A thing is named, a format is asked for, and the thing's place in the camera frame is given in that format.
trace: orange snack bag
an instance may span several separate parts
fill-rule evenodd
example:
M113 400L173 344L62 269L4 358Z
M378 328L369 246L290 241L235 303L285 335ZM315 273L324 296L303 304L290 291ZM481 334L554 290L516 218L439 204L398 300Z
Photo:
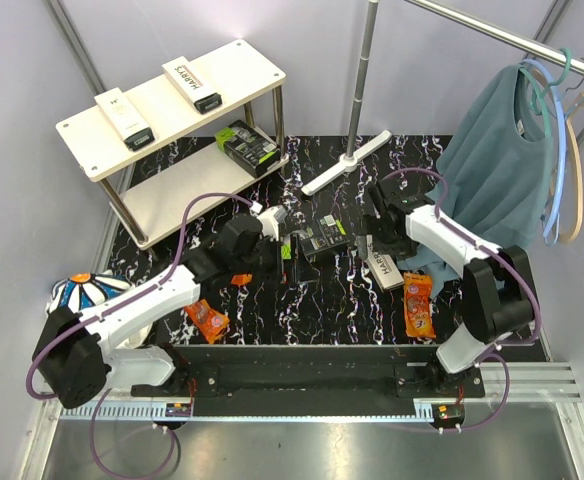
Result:
M232 285L236 285L237 287L242 287L243 285L247 285L252 281L252 275L249 273L243 275L235 275L232 277Z
M432 279L416 273L406 273L403 277L405 333L408 337L436 338L430 316Z
M217 342L223 336L223 331L230 324L230 319L211 308L206 300L200 300L188 305L184 310L201 330L208 343Z

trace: teal shirt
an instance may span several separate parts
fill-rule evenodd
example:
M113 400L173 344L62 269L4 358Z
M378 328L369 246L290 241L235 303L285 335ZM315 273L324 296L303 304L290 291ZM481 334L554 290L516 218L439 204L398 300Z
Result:
M501 70L475 100L436 163L450 187L443 211L504 248L532 244L554 163L552 135L546 135L530 113L527 85L519 65ZM437 185L428 196L436 201L442 192ZM458 278L423 245L398 266L430 275L433 297L444 282Z

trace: white stand base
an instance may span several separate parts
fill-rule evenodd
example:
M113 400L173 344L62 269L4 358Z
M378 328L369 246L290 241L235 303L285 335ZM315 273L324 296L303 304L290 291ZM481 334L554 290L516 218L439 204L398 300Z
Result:
M345 154L341 155L339 157L339 163L323 172L307 185L304 185L301 191L305 195L314 195L338 176L353 172L365 157L389 142L390 138L392 138L392 133L389 130L383 130L379 135L355 151L352 157L348 158Z

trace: blue hanger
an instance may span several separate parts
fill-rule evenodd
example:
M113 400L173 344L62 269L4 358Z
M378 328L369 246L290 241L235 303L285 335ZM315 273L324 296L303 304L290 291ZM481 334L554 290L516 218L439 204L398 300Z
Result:
M566 57L568 59L571 59L571 54L567 49ZM543 76L548 82L548 87L546 87L543 91L545 92L549 88L549 91L552 93L552 98L554 100L554 110L556 113L557 126L559 131L559 159L557 164L557 176L556 186L554 189L554 196L550 199L552 201L552 207L547 217L546 215L543 215L541 217L542 218L541 221L543 224L543 239L546 245L552 246L558 240L558 235L555 236L556 238L551 238L550 234L552 233L552 227L554 227L555 225L558 226L557 222L559 221L559 208L561 206L561 198L563 196L563 182L565 180L565 159L567 156L567 134L565 130L565 112L563 111L563 106L561 105L561 98L559 95L559 91L557 89L557 85L559 84L559 82L554 81L552 74L547 70L547 68L545 68L541 63L537 62L536 60L525 59L522 60L521 63L532 65L543 74ZM542 105L545 104L545 100L543 99L544 97L543 93L541 94L541 96L538 96L536 95L535 90L533 93L533 97L535 96L536 98L541 98ZM536 107L536 98L533 100L531 107L532 105Z

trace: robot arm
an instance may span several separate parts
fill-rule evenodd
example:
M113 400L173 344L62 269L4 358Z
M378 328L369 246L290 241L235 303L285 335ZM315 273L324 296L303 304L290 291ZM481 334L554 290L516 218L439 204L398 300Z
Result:
M237 215L218 235L186 251L171 274L168 268L143 285L85 309L80 315L67 307L52 312L34 357L76 325L79 316L98 318L63 340L39 365L39 371L63 406L81 406L104 388L143 384L163 386L166 391L182 389L187 365L169 345L135 350L118 349L117 345L168 313L228 285L234 275L282 278L278 240L279 224L285 216L286 211L280 206L257 218Z
M369 193L378 215L364 217L363 229L372 234L375 252L405 259L415 255L417 245L423 244L463 279L463 324L439 346L436 362L429 365L433 386L467 371L494 342L533 320L531 303L521 286L478 245L487 247L514 267L535 292L523 249L503 249L487 242L443 212L437 218L435 206L428 197L408 197L396 181L378 182ZM458 235L445 224L452 224L465 235Z

